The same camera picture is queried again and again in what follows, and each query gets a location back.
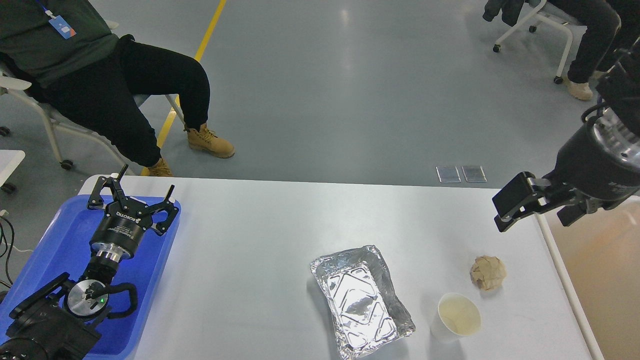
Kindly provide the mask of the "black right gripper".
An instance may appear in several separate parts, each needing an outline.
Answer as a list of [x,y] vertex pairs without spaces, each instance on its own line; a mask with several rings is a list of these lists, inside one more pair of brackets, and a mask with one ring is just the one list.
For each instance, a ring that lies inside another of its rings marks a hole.
[[576,200],[576,190],[605,202],[625,200],[639,190],[639,137],[617,116],[601,116],[581,125],[560,148],[545,178],[518,173],[493,198],[498,231],[532,214],[558,210],[564,227],[592,211],[592,201]]

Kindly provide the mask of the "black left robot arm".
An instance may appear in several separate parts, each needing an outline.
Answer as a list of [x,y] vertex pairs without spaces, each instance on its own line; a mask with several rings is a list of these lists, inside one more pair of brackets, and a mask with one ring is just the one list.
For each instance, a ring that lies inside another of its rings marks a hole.
[[125,194],[124,171],[67,200],[1,303],[3,360],[123,360],[137,346],[179,203]]

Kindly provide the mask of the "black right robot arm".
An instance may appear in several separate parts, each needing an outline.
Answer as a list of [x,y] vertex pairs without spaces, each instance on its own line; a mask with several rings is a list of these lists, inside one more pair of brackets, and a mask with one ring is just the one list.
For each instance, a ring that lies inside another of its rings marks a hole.
[[500,232],[532,214],[557,209],[569,227],[599,209],[612,210],[640,187],[639,43],[620,51],[599,78],[602,101],[582,114],[582,125],[560,148],[544,177],[518,173],[493,198]]

